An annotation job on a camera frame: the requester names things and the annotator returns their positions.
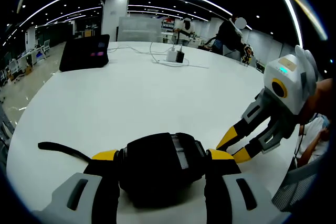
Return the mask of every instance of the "box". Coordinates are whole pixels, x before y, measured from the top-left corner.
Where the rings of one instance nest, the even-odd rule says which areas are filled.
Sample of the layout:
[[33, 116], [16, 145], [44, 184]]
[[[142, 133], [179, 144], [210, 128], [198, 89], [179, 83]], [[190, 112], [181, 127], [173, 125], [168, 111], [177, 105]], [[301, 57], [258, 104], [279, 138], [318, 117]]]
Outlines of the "box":
[[29, 75], [31, 72], [32, 72], [32, 67], [31, 66], [26, 67], [25, 75]]

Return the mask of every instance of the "white table surface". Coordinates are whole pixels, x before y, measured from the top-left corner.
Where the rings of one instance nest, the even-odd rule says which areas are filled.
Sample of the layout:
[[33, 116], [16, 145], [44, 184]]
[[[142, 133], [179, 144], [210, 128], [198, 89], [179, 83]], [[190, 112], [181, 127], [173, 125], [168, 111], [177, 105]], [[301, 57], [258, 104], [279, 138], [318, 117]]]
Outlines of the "white table surface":
[[[111, 42], [109, 48], [148, 52], [149, 45]], [[170, 46], [154, 43], [152, 51]], [[28, 209], [42, 210], [59, 185], [87, 166], [67, 154], [39, 150], [39, 142], [60, 143], [93, 156], [150, 134], [184, 132], [205, 150], [217, 146], [263, 88], [263, 75], [211, 52], [186, 47], [184, 52], [190, 65], [209, 68], [167, 67], [152, 63], [150, 55], [119, 49], [109, 53], [103, 68], [59, 72], [46, 82], [16, 126], [8, 153], [9, 181]], [[229, 152], [263, 127], [266, 122]], [[298, 127], [280, 147], [258, 154], [240, 169], [255, 174], [273, 196], [290, 165], [297, 135]], [[206, 223], [204, 185], [202, 178], [184, 203], [152, 211], [134, 208], [121, 190], [118, 223]]]

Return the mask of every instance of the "chair back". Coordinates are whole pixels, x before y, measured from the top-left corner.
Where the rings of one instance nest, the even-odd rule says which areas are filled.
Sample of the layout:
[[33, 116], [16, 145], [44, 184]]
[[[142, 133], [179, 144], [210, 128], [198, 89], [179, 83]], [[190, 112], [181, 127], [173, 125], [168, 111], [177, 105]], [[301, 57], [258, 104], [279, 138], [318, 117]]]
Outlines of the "chair back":
[[307, 193], [322, 161], [323, 156], [300, 168], [290, 170], [274, 195], [273, 204], [281, 211], [291, 211], [293, 205]]

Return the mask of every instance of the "mesh chair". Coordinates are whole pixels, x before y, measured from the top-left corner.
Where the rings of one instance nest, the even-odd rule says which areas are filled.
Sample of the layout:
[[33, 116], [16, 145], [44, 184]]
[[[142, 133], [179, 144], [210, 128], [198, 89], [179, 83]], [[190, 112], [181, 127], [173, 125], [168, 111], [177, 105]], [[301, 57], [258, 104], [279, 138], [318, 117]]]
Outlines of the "mesh chair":
[[316, 177], [322, 159], [323, 156], [287, 173], [272, 199], [279, 210], [291, 212], [293, 205], [304, 197]]
[[160, 42], [161, 21], [156, 18], [120, 17], [118, 41]]
[[43, 52], [45, 55], [47, 55], [47, 52], [50, 50], [49, 43], [50, 43], [50, 39], [44, 41], [44, 44], [43, 44], [43, 47], [42, 47], [42, 52]]
[[19, 64], [18, 64], [16, 59], [12, 59], [9, 62], [9, 69], [10, 69], [12, 74], [15, 74], [15, 73], [19, 72], [20, 67], [19, 67]]

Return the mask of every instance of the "person's arm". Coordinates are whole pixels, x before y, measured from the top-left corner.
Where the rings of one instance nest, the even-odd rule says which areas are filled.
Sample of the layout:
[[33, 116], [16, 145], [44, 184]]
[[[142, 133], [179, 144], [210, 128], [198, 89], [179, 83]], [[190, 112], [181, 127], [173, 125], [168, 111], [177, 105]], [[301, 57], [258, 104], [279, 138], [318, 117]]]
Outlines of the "person's arm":
[[300, 129], [299, 129], [299, 136], [301, 136], [303, 134], [303, 125], [300, 125]]
[[321, 139], [321, 133], [317, 134], [313, 142], [310, 143], [310, 145], [307, 147], [307, 149], [304, 151], [303, 155], [298, 160], [298, 168], [308, 164], [308, 161], [311, 157], [311, 154], [314, 152], [317, 144], [319, 143]]

